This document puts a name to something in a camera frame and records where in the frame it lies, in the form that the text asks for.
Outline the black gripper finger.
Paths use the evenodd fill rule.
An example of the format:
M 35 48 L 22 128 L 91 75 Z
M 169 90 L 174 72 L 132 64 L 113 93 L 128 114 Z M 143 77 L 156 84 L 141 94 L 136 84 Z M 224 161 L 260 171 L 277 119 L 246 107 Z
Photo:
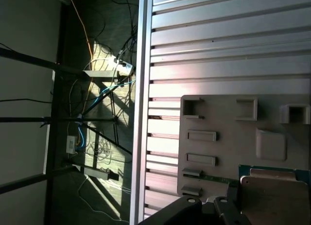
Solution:
M 239 209 L 239 186 L 229 185 L 226 196 L 202 203 L 198 197 L 183 196 L 149 218 L 141 225 L 249 225 Z

